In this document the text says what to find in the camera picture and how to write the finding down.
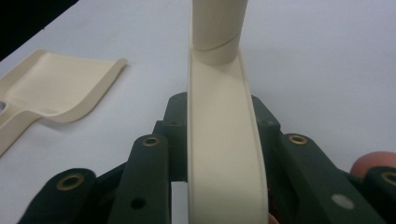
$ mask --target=white table surface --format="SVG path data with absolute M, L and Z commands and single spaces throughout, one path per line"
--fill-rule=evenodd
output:
M 151 133 L 168 98 L 187 90 L 190 7 L 79 0 L 0 62 L 2 76 L 35 49 L 128 60 L 88 116 L 38 120 L 0 158 L 0 223 L 16 223 L 54 175 L 76 167 L 102 175 Z M 250 0 L 240 46 L 252 94 L 284 133 L 313 138 L 343 170 L 365 153 L 396 151 L 395 21 L 392 0 Z M 185 185 L 175 192 L 173 221 L 187 223 Z

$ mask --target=white background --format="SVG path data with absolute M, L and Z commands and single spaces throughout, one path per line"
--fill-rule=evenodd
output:
M 128 60 L 88 116 L 38 120 L 0 158 L 0 223 L 16 223 L 64 170 L 102 175 L 127 160 L 187 90 L 190 10 L 188 0 L 79 0 L 0 62 L 2 76 L 35 49 Z M 249 0 L 240 46 L 251 93 L 284 133 L 313 138 L 346 171 L 365 153 L 396 151 L 395 1 Z M 175 191 L 173 221 L 186 223 L 186 188 Z

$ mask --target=plastic scoop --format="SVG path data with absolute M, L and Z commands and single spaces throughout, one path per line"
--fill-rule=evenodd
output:
M 37 119 L 62 123 L 88 114 L 125 64 L 32 53 L 0 78 L 0 156 Z

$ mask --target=scoop handle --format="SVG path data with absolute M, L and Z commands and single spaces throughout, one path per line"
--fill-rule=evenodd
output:
M 32 111 L 0 100 L 0 157 L 39 118 Z

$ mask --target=cylindrical tube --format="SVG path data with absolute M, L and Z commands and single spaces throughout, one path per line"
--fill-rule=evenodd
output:
M 237 52 L 248 0 L 192 0 L 192 44 L 204 63 L 229 63 Z

